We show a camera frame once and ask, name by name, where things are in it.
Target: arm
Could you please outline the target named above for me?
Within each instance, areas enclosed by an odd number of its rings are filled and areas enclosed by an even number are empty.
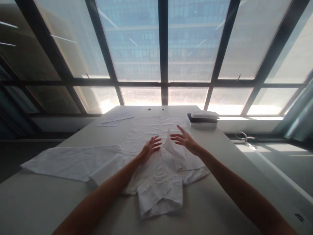
[[[255,188],[202,148],[183,128],[177,127],[182,134],[172,134],[171,140],[185,146],[203,161],[239,209],[263,234],[296,234],[275,207]]]
[[[151,138],[141,153],[110,179],[89,194],[54,231],[55,234],[90,234],[111,207],[117,196],[128,184],[138,166],[145,163],[162,143],[158,136]]]

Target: window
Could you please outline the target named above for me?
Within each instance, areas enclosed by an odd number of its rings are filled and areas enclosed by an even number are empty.
[[[89,114],[104,114],[120,105],[114,87],[75,86],[74,89]]]
[[[28,86],[47,113],[79,113],[79,110],[64,86]]]
[[[169,87],[169,105],[197,105],[203,110],[208,88]]]
[[[291,0],[241,0],[219,79],[254,79]]]
[[[168,78],[209,82],[229,0],[169,1]]]
[[[248,115],[279,114],[297,88],[262,88],[255,98]]]
[[[161,105],[159,87],[121,87],[125,105]]]
[[[22,80],[60,80],[14,0],[0,0],[0,55]]]
[[[313,0],[0,0],[1,89],[30,116],[281,120],[313,80],[312,25]]]
[[[303,83],[313,65],[313,1],[310,1],[265,83]]]
[[[119,81],[160,81],[157,0],[97,0]]]
[[[110,78],[84,0],[35,0],[71,73]]]
[[[251,91],[251,88],[214,88],[208,111],[220,115],[239,115]]]

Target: table surface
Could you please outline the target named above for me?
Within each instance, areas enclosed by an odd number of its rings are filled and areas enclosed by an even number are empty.
[[[143,106],[135,118],[183,116],[197,106]],[[119,127],[89,124],[59,147],[122,144],[132,119]],[[190,128],[195,140],[265,196],[299,234],[312,225],[300,222],[298,209],[219,129]],[[0,185],[1,234],[51,234],[92,189],[87,183],[20,171]],[[141,220],[137,196],[119,196],[93,234],[260,234],[212,174],[183,188],[183,208]]]

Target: person's hand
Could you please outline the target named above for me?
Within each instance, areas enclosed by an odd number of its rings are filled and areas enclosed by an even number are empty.
[[[177,125],[182,134],[171,134],[171,140],[176,140],[175,144],[185,146],[191,153],[197,155],[198,143],[183,128]]]
[[[159,142],[161,139],[157,139],[159,136],[155,136],[152,137],[143,147],[143,149],[141,150],[139,156],[142,160],[142,163],[145,163],[146,161],[148,161],[149,157],[151,156],[152,153],[158,151],[160,149],[160,147],[157,147],[159,145],[161,145],[162,143],[157,143]]]

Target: curtain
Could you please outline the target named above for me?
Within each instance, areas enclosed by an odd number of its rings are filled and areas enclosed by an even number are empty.
[[[28,117],[16,103],[9,99],[0,89],[0,138],[15,139],[34,135],[39,127]]]
[[[299,95],[284,120],[274,129],[286,139],[305,141],[313,133],[313,79]]]

